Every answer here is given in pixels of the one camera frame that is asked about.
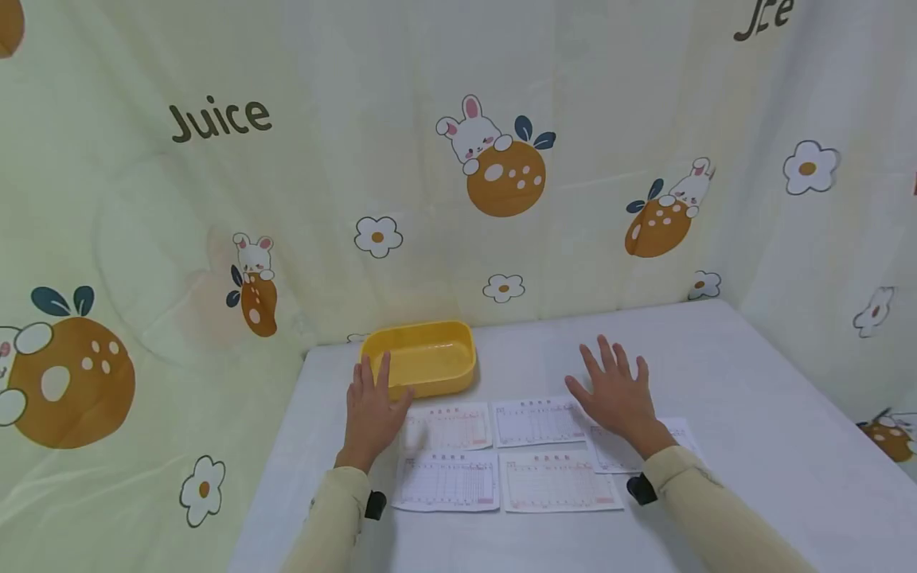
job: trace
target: beige sleeve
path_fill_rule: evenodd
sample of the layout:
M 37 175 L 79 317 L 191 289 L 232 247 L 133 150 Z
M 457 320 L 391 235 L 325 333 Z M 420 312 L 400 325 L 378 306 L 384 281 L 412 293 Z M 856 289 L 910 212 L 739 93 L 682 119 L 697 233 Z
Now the beige sleeve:
M 283 565 L 283 573 L 346 573 L 370 498 L 370 479 L 356 468 L 325 474 L 309 518 Z
M 667 447 L 648 459 L 643 471 L 712 573 L 815 571 L 687 449 Z

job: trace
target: bunny illustration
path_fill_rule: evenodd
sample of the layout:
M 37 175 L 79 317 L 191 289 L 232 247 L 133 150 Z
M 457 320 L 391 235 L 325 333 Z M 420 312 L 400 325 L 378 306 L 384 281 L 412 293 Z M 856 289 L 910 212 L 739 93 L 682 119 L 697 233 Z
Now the bunny illustration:
M 238 247 L 238 266 L 242 276 L 247 281 L 250 272 L 257 272 L 263 281 L 271 281 L 274 271 L 271 270 L 271 248 L 274 241 L 270 237 L 262 237 L 257 243 L 252 243 L 245 233 L 236 233 L 232 241 Z
M 694 160 L 691 164 L 691 175 L 676 183 L 668 195 L 659 197 L 659 204 L 668 207 L 675 204 L 676 201 L 681 201 L 688 206 L 685 215 L 689 219 L 696 217 L 701 211 L 703 196 L 710 189 L 710 181 L 716 173 L 716 169 L 707 172 L 709 168 L 710 160 L 707 158 L 701 157 Z
M 12 425 L 26 410 L 26 395 L 19 389 L 6 387 L 12 375 L 17 354 L 35 354 L 48 345 L 50 325 L 35 323 L 22 330 L 0 326 L 0 426 Z
M 452 141 L 452 150 L 462 164 L 462 172 L 474 175 L 480 164 L 478 156 L 487 148 L 506 151 L 513 144 L 513 136 L 504 135 L 481 111 L 476 95 L 466 95 L 461 102 L 463 121 L 443 117 L 436 122 L 436 132 Z

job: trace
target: yellow plastic tray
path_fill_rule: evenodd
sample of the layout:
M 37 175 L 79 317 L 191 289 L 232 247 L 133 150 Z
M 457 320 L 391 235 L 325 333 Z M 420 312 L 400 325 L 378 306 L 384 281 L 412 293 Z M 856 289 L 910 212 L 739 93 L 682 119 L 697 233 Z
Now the yellow plastic tray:
M 412 386 L 415 398 L 461 392 L 471 385 L 478 360 L 471 329 L 459 321 L 380 330 L 363 342 L 360 352 L 370 357 L 372 371 L 379 372 L 386 350 L 392 353 L 393 401 Z

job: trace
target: paper sheet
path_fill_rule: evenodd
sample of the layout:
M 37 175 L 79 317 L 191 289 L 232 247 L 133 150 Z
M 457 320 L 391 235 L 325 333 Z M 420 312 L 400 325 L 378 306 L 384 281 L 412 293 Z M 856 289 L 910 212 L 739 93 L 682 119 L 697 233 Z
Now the paper sheet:
M 500 508 L 497 454 L 435 451 L 398 459 L 392 507 L 410 512 L 488 512 Z
M 402 451 L 482 449 L 493 444 L 486 402 L 415 406 L 407 411 Z
M 624 508 L 612 476 L 595 473 L 589 452 L 500 454 L 507 512 L 597 512 Z
M 680 446 L 688 448 L 695 456 L 703 459 L 687 420 L 659 418 L 659 421 L 666 425 Z M 590 426 L 586 445 L 598 473 L 640 473 L 643 467 L 643 459 L 630 444 L 619 435 L 612 434 L 598 425 Z
M 497 447 L 581 442 L 589 419 L 570 397 L 493 404 Z

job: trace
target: curtain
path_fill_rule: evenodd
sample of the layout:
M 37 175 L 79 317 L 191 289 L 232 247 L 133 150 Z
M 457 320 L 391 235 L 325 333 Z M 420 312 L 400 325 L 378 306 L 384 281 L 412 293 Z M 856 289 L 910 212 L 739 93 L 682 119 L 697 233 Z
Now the curtain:
M 0 0 L 0 568 L 225 569 L 305 351 L 420 321 L 721 297 L 917 475 L 915 23 Z

